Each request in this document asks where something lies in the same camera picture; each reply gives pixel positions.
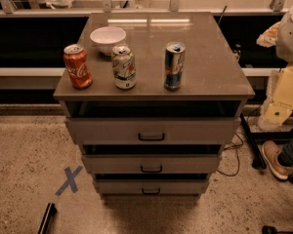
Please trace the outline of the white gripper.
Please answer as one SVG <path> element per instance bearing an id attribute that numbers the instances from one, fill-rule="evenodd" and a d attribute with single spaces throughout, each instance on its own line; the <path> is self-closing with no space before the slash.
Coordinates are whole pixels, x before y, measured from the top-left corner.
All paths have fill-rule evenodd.
<path id="1" fill-rule="evenodd" d="M 260 111 L 258 127 L 272 131 L 281 127 L 293 111 L 293 64 L 288 64 L 278 75 L 272 101 L 265 101 Z"/>

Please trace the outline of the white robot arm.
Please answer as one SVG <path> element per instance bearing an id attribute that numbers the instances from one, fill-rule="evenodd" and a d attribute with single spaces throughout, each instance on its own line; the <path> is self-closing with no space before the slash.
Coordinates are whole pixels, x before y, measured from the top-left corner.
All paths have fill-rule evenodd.
<path id="1" fill-rule="evenodd" d="M 276 55 L 287 62 L 281 71 L 269 77 L 258 126 L 271 131 L 281 126 L 293 112 L 293 5 L 283 16 L 262 33 L 256 43 L 262 47 L 275 46 Z"/>

